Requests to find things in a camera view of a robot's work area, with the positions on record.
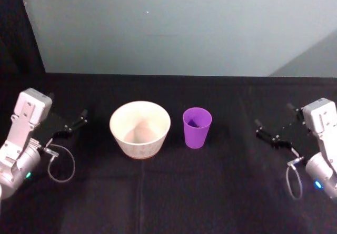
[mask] wall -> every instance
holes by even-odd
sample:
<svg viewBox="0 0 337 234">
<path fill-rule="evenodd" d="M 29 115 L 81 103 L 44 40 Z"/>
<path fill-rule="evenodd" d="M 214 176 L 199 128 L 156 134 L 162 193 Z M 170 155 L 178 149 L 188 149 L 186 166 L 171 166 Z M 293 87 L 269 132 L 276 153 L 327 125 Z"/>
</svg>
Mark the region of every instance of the wall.
<svg viewBox="0 0 337 234">
<path fill-rule="evenodd" d="M 267 76 L 337 28 L 337 0 L 24 1 L 47 72 Z"/>
</svg>

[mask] blue light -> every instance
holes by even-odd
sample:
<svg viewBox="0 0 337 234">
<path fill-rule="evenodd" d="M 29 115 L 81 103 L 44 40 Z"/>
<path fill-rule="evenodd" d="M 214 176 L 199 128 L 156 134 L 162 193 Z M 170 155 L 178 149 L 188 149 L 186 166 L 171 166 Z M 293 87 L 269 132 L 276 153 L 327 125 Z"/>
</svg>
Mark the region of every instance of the blue light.
<svg viewBox="0 0 337 234">
<path fill-rule="evenodd" d="M 315 186 L 316 186 L 318 189 L 323 189 L 323 186 L 322 186 L 322 184 L 320 184 L 319 181 L 315 181 Z"/>
</svg>

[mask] cup rim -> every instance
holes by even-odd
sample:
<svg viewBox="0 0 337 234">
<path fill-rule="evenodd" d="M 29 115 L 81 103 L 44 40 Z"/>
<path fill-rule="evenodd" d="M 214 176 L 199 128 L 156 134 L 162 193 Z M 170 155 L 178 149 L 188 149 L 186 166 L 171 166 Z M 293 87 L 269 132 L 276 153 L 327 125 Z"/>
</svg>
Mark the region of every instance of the cup rim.
<svg viewBox="0 0 337 234">
<path fill-rule="evenodd" d="M 167 129 L 165 130 L 165 132 L 162 133 L 162 134 L 160 135 L 160 137 L 157 137 L 155 140 L 152 140 L 152 141 L 149 141 L 149 142 L 145 142 L 145 143 L 131 143 L 131 142 L 124 141 L 124 140 L 120 139 L 119 137 L 117 137 L 117 136 L 113 133 L 113 130 L 112 130 L 112 128 L 111 128 L 111 121 L 112 121 L 112 119 L 113 119 L 113 116 L 116 114 L 116 112 L 117 112 L 119 109 L 123 108 L 123 107 L 126 106 L 126 105 L 130 105 L 130 104 L 132 104 L 132 103 L 149 103 L 149 104 L 151 104 L 151 105 L 158 106 L 160 109 L 162 109 L 162 110 L 166 113 L 167 118 L 168 118 L 168 127 L 167 127 Z M 159 104 L 156 104 L 156 103 L 154 103 L 154 102 L 152 102 L 152 101 L 144 101 L 144 100 L 131 101 L 131 102 L 129 102 L 129 103 L 123 104 L 122 106 L 120 106 L 117 110 L 115 110 L 115 111 L 112 113 L 112 115 L 111 115 L 111 117 L 110 117 L 110 121 L 109 121 L 109 128 L 110 128 L 111 134 L 112 134 L 116 139 L 118 139 L 120 142 L 125 143 L 125 144 L 127 144 L 127 145 L 131 145 L 131 146 L 146 146 L 146 145 L 150 145 L 150 144 L 152 144 L 152 143 L 155 143 L 155 142 L 161 140 L 163 137 L 165 137 L 165 136 L 167 135 L 167 133 L 168 133 L 169 130 L 170 130 L 170 127 L 171 127 L 171 118 L 170 118 L 169 113 L 166 111 L 166 109 L 164 109 L 162 106 L 160 106 Z"/>
<path fill-rule="evenodd" d="M 210 121 L 207 125 L 202 126 L 202 127 L 194 127 L 194 126 L 189 125 L 189 124 L 185 121 L 185 114 L 186 114 L 186 112 L 188 112 L 188 111 L 191 110 L 191 109 L 201 109 L 201 110 L 205 111 L 205 112 L 208 113 L 208 115 L 210 116 L 211 121 Z M 185 110 L 185 112 L 184 112 L 184 114 L 183 114 L 183 122 L 184 122 L 184 124 L 187 125 L 187 126 L 190 127 L 190 128 L 194 128 L 194 129 L 196 129 L 196 130 L 197 130 L 197 129 L 204 129 L 204 128 L 210 126 L 211 123 L 212 123 L 212 121 L 213 121 L 212 114 L 211 114 L 207 109 L 204 109 L 204 108 L 201 108 L 201 107 L 191 107 L 191 108 L 188 108 L 187 110 Z"/>
</svg>

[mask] white cable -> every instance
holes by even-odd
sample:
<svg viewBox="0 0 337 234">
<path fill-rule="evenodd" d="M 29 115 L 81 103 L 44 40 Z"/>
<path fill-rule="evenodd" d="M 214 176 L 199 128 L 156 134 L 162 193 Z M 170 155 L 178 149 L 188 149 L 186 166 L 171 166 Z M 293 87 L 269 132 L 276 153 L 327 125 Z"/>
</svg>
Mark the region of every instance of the white cable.
<svg viewBox="0 0 337 234">
<path fill-rule="evenodd" d="M 289 169 L 290 167 L 287 167 L 286 172 L 285 172 L 285 177 L 286 177 L 286 184 L 288 186 L 288 190 L 289 190 L 289 194 L 290 196 L 294 199 L 294 200 L 300 200 L 302 198 L 303 195 L 303 187 L 302 187 L 302 181 L 301 181 L 301 177 L 299 175 L 299 172 L 296 170 L 296 167 L 294 165 L 291 165 L 291 168 L 294 170 L 297 179 L 299 181 L 299 186 L 300 186 L 300 195 L 298 197 L 296 197 L 290 187 L 290 182 L 289 182 Z"/>
<path fill-rule="evenodd" d="M 48 164 L 48 169 L 47 169 L 47 172 L 48 172 L 48 175 L 49 177 L 55 181 L 55 182 L 58 182 L 58 183 L 66 183 L 68 181 L 70 181 L 73 177 L 74 177 L 74 174 L 75 174 L 75 170 L 76 170 L 76 164 L 75 164 L 75 158 L 73 156 L 73 154 L 67 149 L 65 148 L 64 146 L 60 146 L 60 145 L 56 145 L 56 144 L 50 144 L 49 146 L 55 146 L 55 147 L 60 147 L 62 149 L 64 149 L 67 153 L 69 153 L 72 161 L 73 161 L 73 173 L 72 175 L 70 175 L 69 178 L 65 179 L 65 180 L 59 180 L 59 179 L 56 179 L 52 174 L 51 174 L 51 165 L 52 165 L 52 162 L 54 161 L 54 156 L 50 159 L 50 162 Z"/>
</svg>

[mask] black fabric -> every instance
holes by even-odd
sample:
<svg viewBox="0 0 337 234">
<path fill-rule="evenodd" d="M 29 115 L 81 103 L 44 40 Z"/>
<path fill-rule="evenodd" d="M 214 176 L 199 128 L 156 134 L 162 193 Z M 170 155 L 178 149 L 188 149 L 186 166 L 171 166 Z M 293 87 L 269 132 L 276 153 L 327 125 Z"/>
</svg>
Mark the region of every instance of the black fabric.
<svg viewBox="0 0 337 234">
<path fill-rule="evenodd" d="M 337 100 L 337 80 L 165 76 L 47 75 L 0 81 L 0 140 L 19 92 L 54 92 L 53 111 L 70 119 L 94 104 L 91 123 L 67 146 L 77 171 L 69 184 L 46 176 L 44 156 L 31 179 L 2 202 L 1 233 L 336 233 L 337 206 L 300 170 L 304 195 L 285 185 L 287 151 L 255 137 L 254 120 L 279 128 L 292 120 L 286 104 Z M 120 105 L 163 106 L 171 129 L 160 152 L 133 160 L 108 121 Z M 201 106 L 213 116 L 206 144 L 184 144 L 182 114 Z M 63 156 L 63 168 L 67 165 Z"/>
<path fill-rule="evenodd" d="M 15 65 L 8 63 L 8 55 Z M 22 0 L 0 0 L 0 72 L 8 71 L 45 73 Z"/>
</svg>

